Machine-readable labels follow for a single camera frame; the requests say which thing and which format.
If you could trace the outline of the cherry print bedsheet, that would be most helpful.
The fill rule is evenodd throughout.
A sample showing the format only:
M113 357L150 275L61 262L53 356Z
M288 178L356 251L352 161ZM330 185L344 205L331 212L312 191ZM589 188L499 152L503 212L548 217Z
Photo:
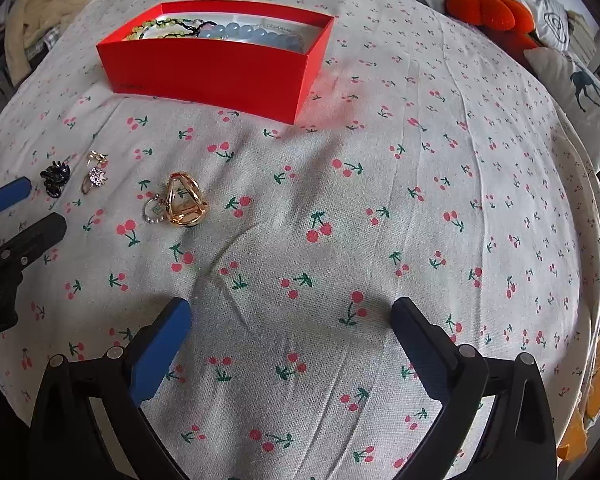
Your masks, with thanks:
M600 322L600 185L539 81L415 0L253 0L336 18L295 125L114 93L97 44L166 1L92 1L0 116L0 183L72 168L0 214L0 245L68 223L0 335L14 411L50 356L97 358L180 296L197 321L145 412L189 477L389 479L439 409L389 327L407 296L484 356L531 353L563 434ZM166 218L179 171L210 206L193 228Z

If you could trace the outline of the gold star earring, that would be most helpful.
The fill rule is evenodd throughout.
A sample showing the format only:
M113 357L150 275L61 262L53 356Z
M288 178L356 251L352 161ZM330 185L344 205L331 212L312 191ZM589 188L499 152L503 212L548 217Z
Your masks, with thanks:
M101 153L101 152L96 152L96 151L90 151L88 153L87 159L86 159L87 166L90 166L91 164L97 165L97 166L102 166L102 165L107 165L107 162L108 162L108 155Z

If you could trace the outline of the orange pumpkin plush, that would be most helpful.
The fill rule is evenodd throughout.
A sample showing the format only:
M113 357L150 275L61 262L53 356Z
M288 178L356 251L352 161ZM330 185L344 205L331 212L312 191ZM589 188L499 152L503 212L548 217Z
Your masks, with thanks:
M478 27L517 63L531 70L524 56L540 46L531 11L518 0L445 0L446 14Z

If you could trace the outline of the large gold ring clasp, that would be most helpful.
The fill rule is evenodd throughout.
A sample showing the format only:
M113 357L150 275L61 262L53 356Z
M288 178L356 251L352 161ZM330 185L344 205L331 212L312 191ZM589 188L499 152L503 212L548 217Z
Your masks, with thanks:
M166 218L182 228L198 226L210 209L195 179L181 171L170 174L164 202Z

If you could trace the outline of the deer print pillow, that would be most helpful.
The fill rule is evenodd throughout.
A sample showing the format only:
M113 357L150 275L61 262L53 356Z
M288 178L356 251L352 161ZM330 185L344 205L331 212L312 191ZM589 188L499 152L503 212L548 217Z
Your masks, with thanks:
M600 172L600 81L577 55L550 48L524 50L536 78L567 115Z

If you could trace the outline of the red jewelry box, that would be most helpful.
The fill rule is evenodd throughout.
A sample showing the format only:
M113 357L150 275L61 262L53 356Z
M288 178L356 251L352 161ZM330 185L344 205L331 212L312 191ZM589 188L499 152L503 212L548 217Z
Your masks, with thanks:
M293 124L321 69L332 16L248 0L158 3L96 46L111 89Z

